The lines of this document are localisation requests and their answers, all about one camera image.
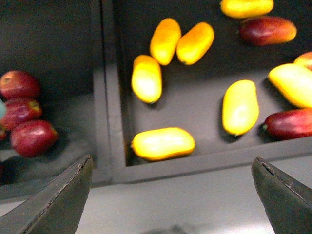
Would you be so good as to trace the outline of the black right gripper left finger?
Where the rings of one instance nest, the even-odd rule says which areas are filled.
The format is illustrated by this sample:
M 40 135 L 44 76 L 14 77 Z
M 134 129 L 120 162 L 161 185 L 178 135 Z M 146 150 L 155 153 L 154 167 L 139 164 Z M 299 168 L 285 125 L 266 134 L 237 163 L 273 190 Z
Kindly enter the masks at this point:
M 85 156 L 0 218 L 2 234 L 74 234 L 91 186 L 93 160 Z

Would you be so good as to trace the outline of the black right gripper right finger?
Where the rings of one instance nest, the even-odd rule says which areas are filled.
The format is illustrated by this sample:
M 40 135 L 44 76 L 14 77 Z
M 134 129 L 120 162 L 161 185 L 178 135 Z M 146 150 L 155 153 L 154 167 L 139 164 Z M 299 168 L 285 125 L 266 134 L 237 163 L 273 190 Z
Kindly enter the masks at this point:
M 312 190 L 257 157 L 252 163 L 257 194 L 276 234 L 312 232 Z

